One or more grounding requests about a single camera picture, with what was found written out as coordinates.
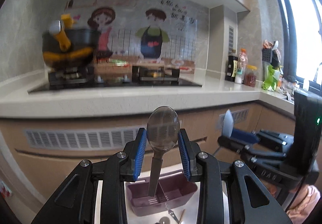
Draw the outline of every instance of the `window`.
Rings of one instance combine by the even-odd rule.
[[[279,0],[284,27],[284,74],[321,94],[322,5],[319,0]]]

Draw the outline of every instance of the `black window frame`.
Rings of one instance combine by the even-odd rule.
[[[282,0],[278,0],[278,2],[281,10],[283,33],[284,33],[284,76],[288,76],[288,75],[294,76],[297,79],[297,81],[299,81],[300,86],[303,87],[304,79],[296,76],[297,40],[296,40],[296,29],[295,29],[295,22],[294,22],[292,7],[289,0],[284,0],[286,12],[287,12],[287,19],[286,19]],[[312,2],[318,17],[319,26],[320,26],[320,35],[321,35],[321,41],[322,41],[321,16],[318,11],[318,6],[316,5],[315,0],[312,0]],[[316,77],[314,81],[310,81],[309,91],[322,96],[322,86],[316,83]]]

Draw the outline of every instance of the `spoon handle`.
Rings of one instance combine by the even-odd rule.
[[[149,191],[148,196],[154,197],[157,190],[157,185],[160,177],[161,167],[162,167],[162,159],[158,159],[153,157],[151,164],[151,174],[150,174],[150,182],[149,182]]]

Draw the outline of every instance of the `white vent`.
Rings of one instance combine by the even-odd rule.
[[[244,109],[240,111],[232,112],[232,117],[234,119],[234,124],[243,122],[247,119],[249,109]],[[225,118],[225,113],[219,115],[219,120],[216,126],[216,129],[221,129],[223,127],[223,119]]]
[[[229,26],[229,38],[228,38],[228,55],[233,54],[234,49],[234,28]]]
[[[29,146],[51,150],[114,150],[134,140],[139,128],[131,126],[90,130],[24,130]]]

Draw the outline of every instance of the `green shirt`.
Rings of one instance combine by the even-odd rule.
[[[148,35],[150,35],[150,36],[159,36],[160,35],[160,31],[161,31],[161,36],[162,36],[162,40],[163,40],[163,42],[170,42],[170,39],[169,39],[169,36],[168,36],[168,34],[165,32],[165,31],[163,31],[162,29],[160,29],[160,28],[155,28],[155,27],[144,27],[144,28],[141,28],[141,29],[139,29],[137,32],[136,32],[136,34],[135,34],[135,36],[136,37],[142,37],[143,36],[143,34],[144,34],[144,32],[146,31],[148,29]]]

